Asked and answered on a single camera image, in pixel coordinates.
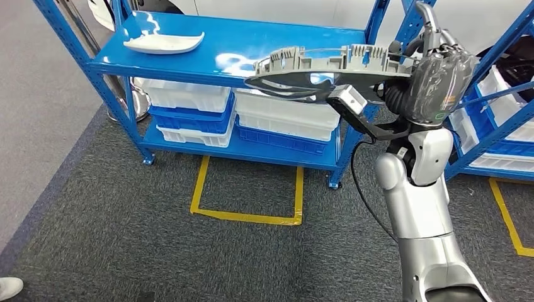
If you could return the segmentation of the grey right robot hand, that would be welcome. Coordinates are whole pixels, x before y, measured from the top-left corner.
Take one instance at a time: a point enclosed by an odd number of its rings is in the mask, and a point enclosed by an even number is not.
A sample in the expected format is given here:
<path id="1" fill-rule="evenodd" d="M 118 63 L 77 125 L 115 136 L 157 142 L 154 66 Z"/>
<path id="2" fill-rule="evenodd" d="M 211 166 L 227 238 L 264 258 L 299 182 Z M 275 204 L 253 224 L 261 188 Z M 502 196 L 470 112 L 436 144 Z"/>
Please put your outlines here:
<path id="1" fill-rule="evenodd" d="M 437 21 L 430 1 L 413 1 L 416 18 L 408 29 L 415 36 L 390 44 L 390 58 L 401 60 L 416 52 L 408 80 L 386 83 L 385 103 L 396 115 L 423 126 L 438 126 L 455 109 L 472 80 L 477 58 Z"/>

